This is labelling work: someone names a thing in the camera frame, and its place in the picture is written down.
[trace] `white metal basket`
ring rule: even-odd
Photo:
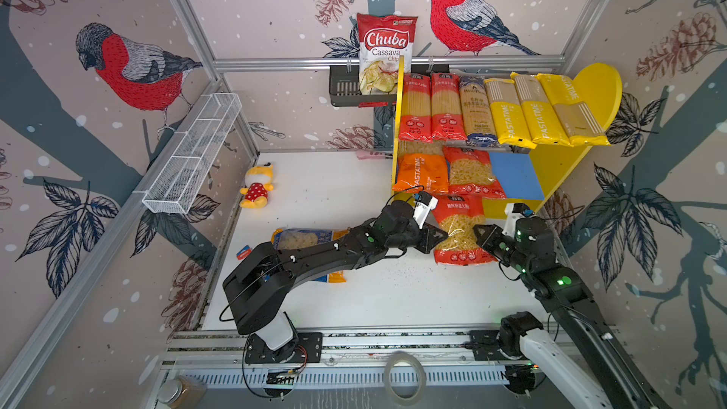
[[[142,201],[155,214],[186,214],[242,105],[237,94],[212,94]]]

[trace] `orange pasta package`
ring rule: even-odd
[[[485,224],[482,199],[474,196],[437,196],[432,211],[441,229],[449,237],[434,247],[434,260],[441,264],[485,264],[496,259],[477,246],[473,227]]]
[[[410,153],[398,159],[393,190],[400,192],[420,185],[429,193],[449,191],[447,161],[443,156]]]
[[[432,73],[432,139],[467,141],[457,75]]]
[[[399,139],[404,141],[432,141],[432,104],[428,76],[417,73],[404,75],[401,100]]]
[[[444,147],[449,164],[449,192],[489,199],[505,199],[502,185],[492,172],[490,154],[482,150]]]

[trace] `red bird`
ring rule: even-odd
[[[78,32],[76,50],[81,65],[86,70],[96,68],[96,73],[127,105],[143,111],[164,111],[164,127],[158,134],[172,129],[167,125],[167,107],[182,94],[189,72],[202,66],[157,45],[131,41],[96,22]]]
[[[483,48],[502,45],[537,55],[520,44],[484,0],[432,0],[431,24],[434,35],[449,48],[447,55],[455,50],[477,55]]]

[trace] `plush toy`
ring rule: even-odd
[[[268,204],[268,192],[273,190],[273,166],[268,163],[264,166],[255,166],[245,173],[246,188],[240,192],[245,195],[240,207],[263,208]]]

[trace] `jar lid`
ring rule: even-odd
[[[156,394],[156,398],[159,400],[159,403],[169,404],[175,401],[181,394],[182,383],[179,382],[179,379],[174,378],[162,384],[159,388],[159,393]]]

